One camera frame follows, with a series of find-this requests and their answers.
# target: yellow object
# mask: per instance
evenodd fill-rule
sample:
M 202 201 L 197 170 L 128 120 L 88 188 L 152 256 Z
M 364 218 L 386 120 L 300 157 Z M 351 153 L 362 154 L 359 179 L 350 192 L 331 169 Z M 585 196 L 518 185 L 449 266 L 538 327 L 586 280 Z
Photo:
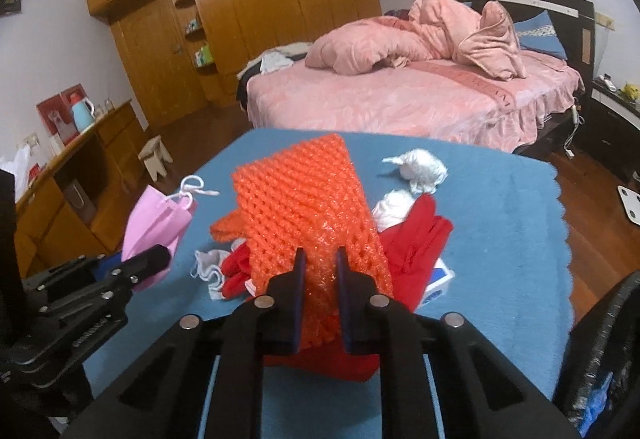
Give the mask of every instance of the yellow object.
M 640 85 L 627 83 L 620 92 L 622 92 L 622 95 L 625 96 L 625 98 L 630 99 L 631 101 L 636 101 L 636 99 L 640 98 Z

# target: metal bolt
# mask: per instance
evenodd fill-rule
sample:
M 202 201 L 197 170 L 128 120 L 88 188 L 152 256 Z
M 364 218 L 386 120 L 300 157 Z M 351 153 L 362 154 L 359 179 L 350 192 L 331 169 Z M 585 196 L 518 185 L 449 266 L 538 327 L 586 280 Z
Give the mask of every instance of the metal bolt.
M 276 303 L 276 300 L 274 300 L 273 297 L 269 296 L 268 294 L 258 296 L 254 300 L 254 305 L 258 309 L 268 309 L 269 307 L 272 307 L 274 303 Z
M 386 307 L 389 305 L 389 297 L 383 294 L 374 294 L 369 298 L 369 303 L 373 305 L 373 307 Z
M 447 313 L 444 315 L 444 323 L 457 329 L 465 324 L 465 317 L 459 313 Z
M 198 325 L 200 325 L 200 318 L 195 314 L 187 314 L 180 318 L 180 327 L 183 329 L 195 329 Z

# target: light blue kettle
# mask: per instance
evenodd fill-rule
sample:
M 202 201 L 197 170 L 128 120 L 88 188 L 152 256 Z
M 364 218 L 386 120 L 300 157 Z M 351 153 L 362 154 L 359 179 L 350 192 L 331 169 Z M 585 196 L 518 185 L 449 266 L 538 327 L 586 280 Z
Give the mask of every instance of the light blue kettle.
M 94 104 L 88 98 L 83 98 L 79 93 L 74 92 L 69 98 L 71 103 L 71 114 L 74 116 L 74 122 L 78 132 L 84 132 L 93 123 L 95 123 Z

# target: wooden stool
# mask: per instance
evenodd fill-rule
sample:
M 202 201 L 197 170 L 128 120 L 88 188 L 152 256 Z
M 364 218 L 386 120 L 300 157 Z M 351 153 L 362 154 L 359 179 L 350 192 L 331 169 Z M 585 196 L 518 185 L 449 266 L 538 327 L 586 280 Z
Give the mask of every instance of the wooden stool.
M 162 144 L 159 135 L 156 135 L 146 142 L 146 145 L 138 154 L 138 159 L 145 163 L 146 170 L 149 172 L 149 175 L 151 175 L 153 182 L 158 180 L 158 174 L 166 177 L 166 168 L 164 164 L 162 164 L 162 161 L 168 163 L 174 162 L 171 154 L 166 151 L 166 148 Z

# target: red picture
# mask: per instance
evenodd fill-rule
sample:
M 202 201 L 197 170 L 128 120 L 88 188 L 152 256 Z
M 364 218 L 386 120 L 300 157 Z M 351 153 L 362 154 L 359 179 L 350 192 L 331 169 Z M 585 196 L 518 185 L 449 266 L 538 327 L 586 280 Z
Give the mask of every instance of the red picture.
M 36 108 L 49 135 L 58 134 L 65 145 L 78 135 L 73 117 L 62 99 L 62 95 L 52 96 L 37 104 Z
M 71 95 L 74 92 L 80 94 L 81 98 L 86 98 L 86 92 L 84 91 L 84 88 L 82 88 L 82 85 L 80 85 L 80 83 L 78 83 L 78 85 L 72 86 L 71 88 L 63 90 L 62 92 L 60 92 L 60 96 L 62 97 L 62 101 L 65 103 L 67 110 L 71 110 Z

